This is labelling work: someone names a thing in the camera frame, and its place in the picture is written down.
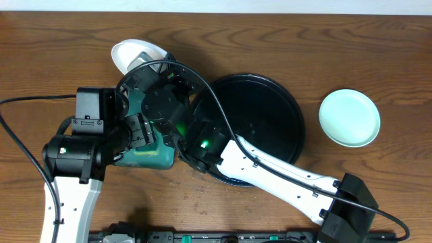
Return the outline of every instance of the wood grain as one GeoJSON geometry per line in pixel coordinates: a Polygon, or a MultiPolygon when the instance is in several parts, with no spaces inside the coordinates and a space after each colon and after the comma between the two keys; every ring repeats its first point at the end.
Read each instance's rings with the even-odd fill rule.
{"type": "MultiPolygon", "coordinates": [[[[0,97],[75,93],[121,78],[110,52],[128,38],[150,41],[210,81],[252,72],[284,85],[300,103],[306,144],[297,166],[362,178],[381,209],[405,221],[412,242],[432,238],[432,18],[410,16],[172,13],[0,13],[0,97]],[[364,148],[322,132],[323,97],[339,88],[378,106],[381,131],[364,148]]],[[[40,159],[74,100],[2,107],[40,159]]],[[[43,181],[0,130],[0,242],[37,242],[43,181]]],[[[166,171],[109,167],[92,230],[131,221],[179,231],[316,229],[295,208],[257,188],[222,184],[176,161],[166,171]]],[[[401,234],[377,217],[373,229],[401,234]]]]}

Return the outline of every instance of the cable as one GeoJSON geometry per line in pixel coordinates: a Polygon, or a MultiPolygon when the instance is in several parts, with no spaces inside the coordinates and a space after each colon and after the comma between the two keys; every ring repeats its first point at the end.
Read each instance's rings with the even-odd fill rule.
{"type": "Polygon", "coordinates": [[[179,63],[179,62],[176,62],[176,61],[169,61],[169,60],[154,60],[154,61],[149,61],[149,62],[141,63],[140,65],[138,65],[137,67],[135,67],[133,70],[131,70],[130,72],[128,72],[119,81],[119,84],[117,85],[116,90],[119,92],[119,88],[123,85],[123,83],[131,75],[133,75],[135,72],[137,72],[139,69],[145,68],[146,66],[149,66],[149,65],[161,64],[161,63],[171,64],[171,65],[178,65],[178,66],[180,66],[180,67],[182,67],[184,69],[187,69],[188,71],[192,72],[196,77],[198,77],[198,79],[209,89],[211,95],[213,96],[213,98],[214,98],[214,100],[215,100],[215,102],[216,102],[216,104],[217,104],[217,106],[218,106],[218,108],[219,108],[219,110],[220,110],[220,112],[222,114],[222,117],[223,117],[224,122],[225,122],[225,124],[227,126],[227,129],[228,129],[228,131],[229,131],[229,133],[230,133],[230,135],[232,137],[232,140],[234,140],[234,142],[237,144],[238,148],[244,153],[244,155],[246,157],[248,157],[251,161],[253,161],[256,165],[262,167],[263,169],[265,169],[269,173],[272,173],[273,175],[278,176],[278,177],[280,177],[282,179],[285,179],[285,180],[287,180],[287,181],[289,181],[289,182],[291,182],[291,183],[293,183],[293,184],[295,184],[297,186],[300,186],[300,187],[302,187],[304,189],[311,190],[311,191],[313,191],[313,192],[315,192],[317,194],[321,194],[323,196],[328,196],[329,198],[332,198],[334,200],[339,200],[339,201],[347,203],[349,205],[353,205],[355,207],[359,207],[361,209],[368,210],[370,212],[373,212],[373,213],[376,213],[378,215],[384,216],[384,217],[392,220],[393,222],[397,223],[405,231],[405,235],[402,236],[402,237],[399,237],[399,238],[392,238],[392,239],[389,239],[389,238],[373,238],[374,240],[387,241],[387,242],[401,242],[401,241],[407,240],[410,237],[410,229],[408,228],[408,226],[404,222],[400,221],[398,218],[394,217],[393,215],[390,215],[389,213],[386,213],[386,212],[381,211],[379,209],[374,209],[373,207],[362,205],[360,203],[357,203],[357,202],[345,199],[345,198],[343,198],[341,196],[334,195],[332,193],[320,190],[320,189],[315,188],[313,186],[309,186],[308,184],[305,184],[303,182],[299,182],[298,180],[295,180],[295,179],[290,178],[290,177],[288,177],[288,176],[286,176],[286,175],[284,175],[284,174],[282,174],[282,173],[280,173],[278,171],[273,170],[272,168],[268,167],[264,163],[261,163],[257,158],[253,157],[243,147],[243,145],[240,143],[240,141],[237,139],[237,136],[234,134],[233,130],[231,129],[230,123],[228,122],[228,118],[225,115],[225,112],[223,111],[222,105],[219,102],[219,99],[217,98],[217,96],[216,96],[215,91],[213,90],[213,88],[211,88],[210,84],[198,72],[196,72],[195,70],[193,70],[191,67],[189,67],[189,66],[187,66],[187,65],[185,65],[183,63],[179,63]]]}
{"type": "MultiPolygon", "coordinates": [[[[55,96],[38,96],[38,97],[18,97],[18,98],[11,98],[11,99],[4,99],[0,101],[0,105],[14,102],[14,101],[30,101],[30,100],[39,100],[39,99],[66,99],[66,98],[74,98],[76,97],[74,94],[70,95],[55,95],[55,96]]],[[[59,233],[59,224],[60,224],[60,203],[57,199],[57,194],[55,193],[53,185],[51,185],[51,182],[49,181],[49,178],[45,171],[43,170],[40,163],[36,160],[36,158],[32,155],[32,153],[26,148],[26,146],[21,142],[21,140],[12,132],[11,128],[6,124],[6,121],[3,119],[1,113],[0,113],[0,124],[3,126],[3,128],[6,130],[6,132],[9,134],[9,136],[13,139],[13,141],[19,146],[19,148],[24,152],[24,154],[30,159],[30,161],[33,163],[33,165],[36,167],[40,175],[43,177],[43,180],[48,186],[49,192],[51,193],[51,196],[53,197],[54,201],[54,209],[55,209],[55,223],[54,223],[54,231],[53,231],[53,239],[52,243],[56,243],[57,241],[57,235],[59,233]]]]}

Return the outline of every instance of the teal container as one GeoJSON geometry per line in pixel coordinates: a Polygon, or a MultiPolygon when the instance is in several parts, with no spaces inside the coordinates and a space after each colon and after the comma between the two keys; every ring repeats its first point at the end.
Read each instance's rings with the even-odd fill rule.
{"type": "MultiPolygon", "coordinates": [[[[141,112],[141,103],[145,94],[134,90],[129,94],[129,112],[126,116],[141,112]]],[[[174,163],[175,149],[163,144],[162,134],[153,129],[156,142],[133,148],[124,153],[123,159],[115,162],[116,166],[169,169],[174,163]]]]}

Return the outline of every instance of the round black tray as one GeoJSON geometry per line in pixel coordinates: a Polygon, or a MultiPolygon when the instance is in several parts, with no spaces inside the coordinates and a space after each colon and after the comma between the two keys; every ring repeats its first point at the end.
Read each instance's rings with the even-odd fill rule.
{"type": "MultiPolygon", "coordinates": [[[[258,149],[295,164],[304,144],[304,120],[294,97],[277,82],[254,74],[236,74],[211,83],[234,133],[258,149]]],[[[200,92],[192,112],[217,126],[225,126],[209,91],[200,92]]],[[[252,186],[222,175],[216,167],[209,173],[234,186],[252,186]]]]}

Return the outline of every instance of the white wall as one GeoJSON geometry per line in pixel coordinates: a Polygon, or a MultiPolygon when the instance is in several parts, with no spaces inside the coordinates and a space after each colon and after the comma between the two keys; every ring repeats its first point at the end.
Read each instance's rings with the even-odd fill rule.
{"type": "Polygon", "coordinates": [[[432,15],[432,0],[0,0],[0,10],[432,15]]]}

